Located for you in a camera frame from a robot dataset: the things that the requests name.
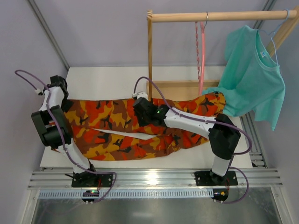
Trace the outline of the orange camouflage trousers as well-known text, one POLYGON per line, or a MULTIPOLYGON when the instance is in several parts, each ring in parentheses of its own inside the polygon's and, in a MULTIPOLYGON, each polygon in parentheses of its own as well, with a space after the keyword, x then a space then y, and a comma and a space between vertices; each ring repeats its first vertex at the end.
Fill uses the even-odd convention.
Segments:
POLYGON ((140 126, 134 100, 70 101, 65 113, 74 142, 88 159, 126 161, 168 156, 208 142, 201 135, 176 128, 140 126))

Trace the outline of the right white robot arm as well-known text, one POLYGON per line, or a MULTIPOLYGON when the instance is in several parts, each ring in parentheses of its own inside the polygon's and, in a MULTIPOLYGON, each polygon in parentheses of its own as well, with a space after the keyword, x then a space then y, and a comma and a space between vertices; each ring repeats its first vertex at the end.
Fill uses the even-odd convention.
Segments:
POLYGON ((215 185, 226 183, 226 174, 241 137, 228 116, 204 117, 168 105, 156 106, 145 97, 136 97, 133 109, 139 125, 164 126, 189 131, 206 138, 214 154, 210 177, 215 185))

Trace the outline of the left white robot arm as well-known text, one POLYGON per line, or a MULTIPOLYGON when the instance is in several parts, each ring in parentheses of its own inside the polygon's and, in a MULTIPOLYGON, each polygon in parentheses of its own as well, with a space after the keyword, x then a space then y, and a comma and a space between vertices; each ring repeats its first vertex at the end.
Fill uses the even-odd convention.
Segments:
POLYGON ((73 174, 68 175, 72 178, 72 187, 97 187, 99 174, 75 144, 71 125, 64 114, 72 105, 67 99, 69 94, 66 80, 61 76, 52 76, 42 94, 45 98, 41 108, 31 114, 42 143, 58 151, 72 163, 73 174))

